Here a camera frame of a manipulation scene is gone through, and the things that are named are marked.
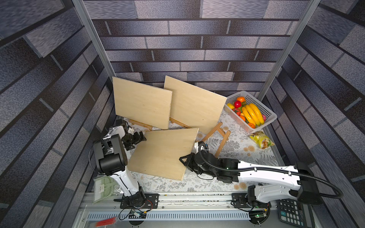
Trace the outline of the wooden easel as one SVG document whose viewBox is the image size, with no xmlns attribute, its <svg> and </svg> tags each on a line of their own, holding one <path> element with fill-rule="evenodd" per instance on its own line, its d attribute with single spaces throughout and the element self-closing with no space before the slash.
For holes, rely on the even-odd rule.
<svg viewBox="0 0 365 228">
<path fill-rule="evenodd" d="M 177 120 L 175 120 L 175 119 L 173 119 L 171 117 L 170 117 L 170 122 L 173 123 L 173 124 L 177 124 L 177 125 L 179 125 L 179 126 L 181 126 L 183 128 L 187 128 L 187 129 L 191 128 L 190 126 L 188 126 L 188 125 L 186 125 L 186 124 L 184 124 L 184 123 L 182 123 L 180 121 L 177 121 Z"/>
<path fill-rule="evenodd" d="M 139 122 L 139 121 L 135 121 L 135 120 L 132 120 L 132 119 L 129 119 L 129 122 L 131 124 L 136 124 L 138 126 L 147 128 L 149 131 L 152 131 L 153 130 L 153 127 L 151 125 L 148 125 L 148 124 L 145 124 L 145 123 L 142 123 L 142 122 Z"/>
<path fill-rule="evenodd" d="M 223 126 L 223 122 L 219 122 L 201 141 L 213 143 L 216 147 L 214 156 L 218 158 L 230 135 L 231 131 Z"/>
</svg>

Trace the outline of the plywood board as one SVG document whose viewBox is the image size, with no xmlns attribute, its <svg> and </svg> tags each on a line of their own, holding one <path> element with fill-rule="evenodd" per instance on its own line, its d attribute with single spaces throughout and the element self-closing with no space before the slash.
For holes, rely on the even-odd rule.
<svg viewBox="0 0 365 228">
<path fill-rule="evenodd" d="M 116 115 L 167 130 L 173 92 L 113 77 Z"/>
<path fill-rule="evenodd" d="M 218 123 L 227 98 L 166 76 L 164 89 L 172 91 L 170 117 L 191 128 L 209 133 Z"/>
<path fill-rule="evenodd" d="M 180 157 L 189 155 L 195 144 L 198 128 L 155 130 L 145 133 L 128 161 L 131 172 L 181 181 L 185 166 Z"/>
</svg>

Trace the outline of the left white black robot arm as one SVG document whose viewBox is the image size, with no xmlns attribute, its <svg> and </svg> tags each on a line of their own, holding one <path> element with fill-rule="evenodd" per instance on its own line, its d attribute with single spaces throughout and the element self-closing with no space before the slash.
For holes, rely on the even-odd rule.
<svg viewBox="0 0 365 228">
<path fill-rule="evenodd" d="M 133 208 L 143 207 L 146 197 L 128 170 L 126 151 L 135 149 L 143 141 L 146 141 L 143 132 L 136 132 L 126 120 L 119 119 L 104 137 L 93 144 L 98 171 L 117 182 L 123 193 L 123 202 Z"/>
</svg>

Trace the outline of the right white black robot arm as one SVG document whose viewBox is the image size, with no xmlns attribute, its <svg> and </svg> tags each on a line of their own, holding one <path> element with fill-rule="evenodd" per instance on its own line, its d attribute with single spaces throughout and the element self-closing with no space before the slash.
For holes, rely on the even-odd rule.
<svg viewBox="0 0 365 228">
<path fill-rule="evenodd" d="M 245 202 L 252 208 L 263 207 L 275 200 L 297 200 L 320 205 L 323 198 L 340 199 L 343 192 L 330 182 L 316 177 L 303 162 L 294 166 L 266 166 L 237 159 L 216 158 L 208 145 L 197 142 L 195 152 L 180 157 L 180 162 L 197 175 L 206 174 L 224 183 L 253 181 L 261 186 L 249 186 Z"/>
</svg>

